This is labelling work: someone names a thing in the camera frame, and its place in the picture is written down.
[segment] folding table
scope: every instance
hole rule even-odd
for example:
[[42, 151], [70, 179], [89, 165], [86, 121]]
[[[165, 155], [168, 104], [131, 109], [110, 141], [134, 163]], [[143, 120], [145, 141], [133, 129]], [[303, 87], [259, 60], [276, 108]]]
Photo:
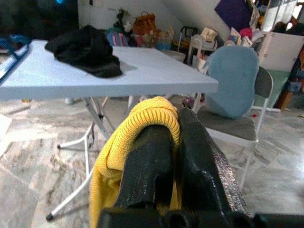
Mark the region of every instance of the folding table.
[[[53, 53], [44, 49], [46, 41], [34, 40], [28, 56], [11, 72], [0, 85], [0, 99], [55, 99], [83, 97], [92, 115], [93, 122], [85, 135], [73, 142], [63, 143], [59, 148], [85, 142], [85, 181], [48, 216], [54, 218], [78, 192], [89, 182], [92, 170], [88, 164], [87, 139], [96, 124], [105, 139], [110, 133], [105, 129], [103, 107], [94, 97], [133, 96], [129, 110], [139, 101], [141, 95], [190, 94], [216, 92], [218, 82], [181, 62], [152, 48], [114, 47], [113, 54], [119, 57], [123, 75], [113, 78], [98, 78], [83, 70], [57, 61]], [[0, 72], [12, 59], [0, 65]]]

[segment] gray chair seat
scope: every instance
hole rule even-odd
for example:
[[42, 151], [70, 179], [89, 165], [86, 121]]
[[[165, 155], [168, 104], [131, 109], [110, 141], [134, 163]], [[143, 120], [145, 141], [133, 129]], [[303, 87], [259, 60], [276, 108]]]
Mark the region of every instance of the gray chair seat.
[[243, 116], [239, 119], [229, 119], [209, 112], [206, 107], [201, 107], [197, 116], [207, 128], [250, 141], [257, 140], [256, 125], [250, 117]]

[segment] orange bag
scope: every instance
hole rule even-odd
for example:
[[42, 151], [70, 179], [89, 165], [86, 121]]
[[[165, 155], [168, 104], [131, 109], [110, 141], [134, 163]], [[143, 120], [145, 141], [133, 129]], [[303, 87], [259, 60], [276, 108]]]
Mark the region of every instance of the orange bag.
[[155, 26], [155, 14], [149, 14], [148, 12], [142, 12], [142, 15], [137, 17], [134, 25], [133, 25], [133, 32], [138, 35], [144, 35], [145, 33], [150, 33], [153, 31], [154, 34], [157, 33], [157, 28]]

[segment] metal table leg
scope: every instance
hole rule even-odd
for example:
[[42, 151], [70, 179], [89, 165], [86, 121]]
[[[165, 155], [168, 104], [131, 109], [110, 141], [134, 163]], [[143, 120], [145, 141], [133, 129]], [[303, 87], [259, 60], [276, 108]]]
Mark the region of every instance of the metal table leg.
[[[90, 179], [92, 177], [93, 167], [90, 170], [88, 149], [94, 143], [94, 126], [95, 126], [95, 124], [98, 126], [99, 130], [101, 131], [101, 133], [103, 134], [103, 136], [105, 137], [106, 140], [108, 140], [110, 138], [110, 133], [104, 127], [104, 124], [103, 124], [104, 118], [107, 119], [107, 121], [108, 121], [110, 127], [112, 128], [112, 130], [113, 131], [115, 130], [112, 123], [110, 122], [110, 120], [107, 118], [105, 112], [103, 111], [103, 106], [101, 106], [99, 104], [97, 99], [94, 99], [94, 98], [91, 97], [91, 99], [83, 98], [83, 100], [84, 100], [84, 103], [86, 105], [86, 108], [88, 109], [89, 113], [91, 114], [91, 116], [93, 118], [93, 122], [91, 123], [91, 125], [87, 129], [84, 136], [82, 136], [80, 139], [77, 139], [77, 140], [74, 140], [74, 141], [71, 141], [71, 142], [66, 142], [66, 143], [59, 144], [57, 146], [57, 148], [61, 149], [61, 148], [65, 148], [65, 147], [75, 145], [75, 144], [78, 144], [78, 143], [81, 143], [81, 142], [85, 143], [85, 174], [86, 174], [86, 178], [85, 178], [85, 181], [71, 195], [69, 195], [62, 203], [60, 203], [51, 213], [49, 213], [47, 215], [47, 217], [46, 217], [47, 221], [51, 221], [53, 218], [55, 218], [58, 215], [58, 212], [66, 204], [68, 204], [87, 185], [87, 183], [90, 181]], [[88, 139], [89, 139], [90, 135], [93, 138], [92, 143], [88, 143]]]

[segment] blue pillow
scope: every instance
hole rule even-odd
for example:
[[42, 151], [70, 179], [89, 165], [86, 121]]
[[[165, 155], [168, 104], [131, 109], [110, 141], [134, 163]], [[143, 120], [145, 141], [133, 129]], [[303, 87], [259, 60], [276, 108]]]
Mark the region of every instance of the blue pillow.
[[255, 97], [258, 56], [243, 46], [224, 46], [209, 58], [209, 76], [218, 80], [218, 91], [206, 94], [205, 103], [212, 113], [237, 119], [251, 107]]

